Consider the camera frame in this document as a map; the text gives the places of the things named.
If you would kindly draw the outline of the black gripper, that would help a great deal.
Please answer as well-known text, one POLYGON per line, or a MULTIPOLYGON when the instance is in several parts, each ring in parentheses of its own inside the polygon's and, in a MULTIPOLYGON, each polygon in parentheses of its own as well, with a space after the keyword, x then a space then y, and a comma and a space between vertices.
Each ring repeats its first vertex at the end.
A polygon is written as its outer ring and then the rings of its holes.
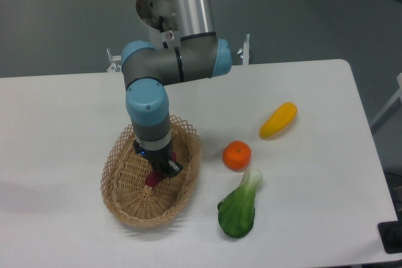
POLYGON ((153 170, 161 172, 164 178, 174 178, 183 170, 179 162, 172 160, 171 142, 162 149, 151 151, 144 149, 137 140, 134 140, 133 151, 147 160, 153 170))

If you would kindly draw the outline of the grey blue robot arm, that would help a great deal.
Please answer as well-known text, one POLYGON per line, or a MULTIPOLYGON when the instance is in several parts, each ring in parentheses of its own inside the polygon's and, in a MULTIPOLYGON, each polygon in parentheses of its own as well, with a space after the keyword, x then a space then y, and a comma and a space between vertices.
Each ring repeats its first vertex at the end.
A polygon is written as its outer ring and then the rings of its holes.
POLYGON ((228 42, 217 37, 210 0, 147 0, 149 25, 167 34, 161 46, 128 43, 121 53, 126 109, 134 151, 159 179, 182 170, 173 157, 167 85, 225 75, 232 67, 228 42))

